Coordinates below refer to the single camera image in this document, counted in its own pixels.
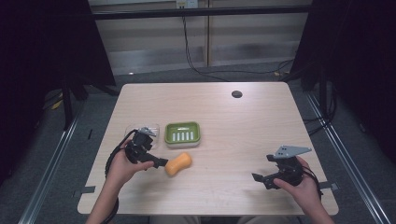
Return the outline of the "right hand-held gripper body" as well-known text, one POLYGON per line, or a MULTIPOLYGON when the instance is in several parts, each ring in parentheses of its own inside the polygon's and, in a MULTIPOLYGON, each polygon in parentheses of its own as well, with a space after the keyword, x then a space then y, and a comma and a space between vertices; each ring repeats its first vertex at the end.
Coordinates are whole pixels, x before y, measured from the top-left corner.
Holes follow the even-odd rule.
POLYGON ((274 154, 266 156, 268 161, 275 162, 278 168, 275 178, 297 186, 303 180, 303 166, 297 160, 296 156, 310 152, 310 147, 281 146, 274 154))

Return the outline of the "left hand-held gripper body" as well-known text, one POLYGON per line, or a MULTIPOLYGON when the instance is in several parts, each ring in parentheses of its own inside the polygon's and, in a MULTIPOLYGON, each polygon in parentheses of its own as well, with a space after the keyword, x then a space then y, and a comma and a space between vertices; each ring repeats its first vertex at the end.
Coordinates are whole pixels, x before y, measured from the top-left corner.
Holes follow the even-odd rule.
POLYGON ((139 161, 156 161, 156 158, 149 154, 152 148, 152 137, 156 134, 148 127, 142 127, 140 129, 133 129, 127 134, 127 137, 132 136, 132 140, 126 144, 124 150, 127 159, 134 164, 139 161))

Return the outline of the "orange soap bar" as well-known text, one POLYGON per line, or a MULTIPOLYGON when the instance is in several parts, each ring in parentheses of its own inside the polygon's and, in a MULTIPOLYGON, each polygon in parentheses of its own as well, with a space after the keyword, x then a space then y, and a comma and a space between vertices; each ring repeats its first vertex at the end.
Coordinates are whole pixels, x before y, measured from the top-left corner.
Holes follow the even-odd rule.
POLYGON ((170 175, 174 176, 179 171, 190 167, 192 164, 192 158, 189 153, 183 152, 179 154, 174 159, 168 161, 164 166, 165 172, 170 175))

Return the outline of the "person's right hand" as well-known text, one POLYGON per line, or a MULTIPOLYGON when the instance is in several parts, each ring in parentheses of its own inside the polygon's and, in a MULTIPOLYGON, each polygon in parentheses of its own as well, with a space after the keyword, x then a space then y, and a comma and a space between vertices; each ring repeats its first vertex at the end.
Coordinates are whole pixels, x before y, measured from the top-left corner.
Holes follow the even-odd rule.
POLYGON ((274 180, 274 183, 289 193, 307 216, 313 217, 324 210, 318 196, 317 184, 308 175, 303 175, 303 180, 298 186, 293 186, 278 178, 274 180))

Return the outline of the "person's left hand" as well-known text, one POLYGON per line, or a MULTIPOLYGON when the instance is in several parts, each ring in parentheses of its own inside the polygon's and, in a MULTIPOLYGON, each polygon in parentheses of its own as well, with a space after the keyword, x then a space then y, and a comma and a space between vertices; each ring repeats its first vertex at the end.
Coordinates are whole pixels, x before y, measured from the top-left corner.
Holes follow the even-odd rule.
POLYGON ((106 186, 113 189, 121 189, 122 186, 127 183, 135 173, 147 170, 151 168, 154 163, 152 161, 131 163, 125 153, 124 148, 130 142, 130 140, 125 140, 120 151, 114 156, 107 177, 106 186))

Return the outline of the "clear plastic packet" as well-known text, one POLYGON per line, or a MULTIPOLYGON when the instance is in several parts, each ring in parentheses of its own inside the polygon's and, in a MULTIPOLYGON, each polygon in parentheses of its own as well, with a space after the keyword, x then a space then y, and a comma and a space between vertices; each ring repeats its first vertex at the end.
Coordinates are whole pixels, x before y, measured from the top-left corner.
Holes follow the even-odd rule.
POLYGON ((152 149, 158 147, 158 142, 160 138, 160 127, 156 123, 132 123, 125 129, 124 136, 127 139, 132 139, 132 131, 137 130, 139 133, 143 133, 152 139, 151 145, 152 149))

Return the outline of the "green soap dish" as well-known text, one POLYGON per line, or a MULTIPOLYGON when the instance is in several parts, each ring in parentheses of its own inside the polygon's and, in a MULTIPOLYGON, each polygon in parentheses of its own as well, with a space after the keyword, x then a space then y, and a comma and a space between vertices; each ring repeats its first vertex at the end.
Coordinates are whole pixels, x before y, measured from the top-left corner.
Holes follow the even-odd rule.
POLYGON ((169 123, 165 126, 164 141, 170 148, 197 147, 201 141, 200 125, 195 121, 169 123))

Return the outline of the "grey tape strip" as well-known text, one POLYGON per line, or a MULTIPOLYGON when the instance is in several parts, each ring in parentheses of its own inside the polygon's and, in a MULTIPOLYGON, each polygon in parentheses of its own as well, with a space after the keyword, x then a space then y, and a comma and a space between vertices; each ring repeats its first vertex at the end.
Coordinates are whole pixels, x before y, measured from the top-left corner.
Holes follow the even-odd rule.
POLYGON ((336 183, 331 183, 329 181, 320 182, 319 186, 321 189, 330 189, 331 191, 339 190, 339 186, 336 183))
POLYGON ((73 197, 74 198, 81 197, 82 194, 94 193, 94 191, 95 191, 95 186, 83 187, 81 189, 75 190, 73 192, 73 197))

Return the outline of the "dark curtain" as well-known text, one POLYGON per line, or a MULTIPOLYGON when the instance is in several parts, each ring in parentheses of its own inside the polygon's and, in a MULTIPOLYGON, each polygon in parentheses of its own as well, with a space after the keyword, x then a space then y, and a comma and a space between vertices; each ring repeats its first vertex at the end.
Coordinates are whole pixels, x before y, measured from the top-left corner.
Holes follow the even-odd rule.
POLYGON ((396 0, 312 0, 291 72, 324 75, 396 164, 396 0))
POLYGON ((88 0, 0 0, 0 185, 38 123, 49 91, 84 100, 115 83, 88 0))

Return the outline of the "black horizontal bar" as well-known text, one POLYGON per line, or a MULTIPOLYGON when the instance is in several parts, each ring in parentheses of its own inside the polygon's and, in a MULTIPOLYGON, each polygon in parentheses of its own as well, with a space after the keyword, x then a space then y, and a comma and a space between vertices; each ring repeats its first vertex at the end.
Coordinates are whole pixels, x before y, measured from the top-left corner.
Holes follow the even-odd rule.
POLYGON ((187 9, 158 9, 143 11, 111 11, 96 12, 92 14, 95 20, 129 20, 129 19, 155 19, 174 17, 199 17, 199 16, 231 16, 251 14, 288 14, 306 13, 312 9, 309 5, 278 6, 278 7, 212 7, 212 8, 187 8, 187 9))

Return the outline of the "metal floor rail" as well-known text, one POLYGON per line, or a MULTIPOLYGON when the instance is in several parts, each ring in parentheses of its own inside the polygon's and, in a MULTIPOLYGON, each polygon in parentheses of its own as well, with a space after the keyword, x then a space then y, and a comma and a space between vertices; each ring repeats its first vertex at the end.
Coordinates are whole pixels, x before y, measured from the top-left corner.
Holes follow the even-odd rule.
POLYGON ((317 98, 314 96, 313 93, 307 93, 305 96, 309 104, 311 105, 316 117, 318 118, 321 128, 326 133, 338 157, 344 164, 346 172, 348 173, 351 181, 353 182, 357 192, 359 193, 364 204, 368 208, 371 216, 374 218, 375 223, 391 224, 389 216, 386 214, 386 211, 384 210, 380 201, 377 199, 374 192, 362 176, 361 171, 359 170, 356 163, 353 161, 337 131, 334 129, 332 124, 324 118, 322 112, 319 109, 319 102, 317 98))
POLYGON ((83 105, 76 110, 76 115, 72 118, 68 128, 63 131, 60 141, 54 150, 54 153, 49 161, 49 164, 41 177, 38 186, 35 189, 33 196, 25 207, 18 224, 35 224, 39 211, 46 199, 50 190, 50 185, 56 175, 58 167, 67 150, 70 140, 78 125, 78 121, 83 110, 83 105))

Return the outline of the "white wall socket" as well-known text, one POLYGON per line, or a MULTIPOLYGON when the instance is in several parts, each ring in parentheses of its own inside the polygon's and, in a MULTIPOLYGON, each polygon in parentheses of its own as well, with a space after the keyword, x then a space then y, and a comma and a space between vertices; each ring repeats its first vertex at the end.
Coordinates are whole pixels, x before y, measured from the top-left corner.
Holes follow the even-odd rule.
POLYGON ((198 8, 198 0, 176 0, 177 8, 198 8))

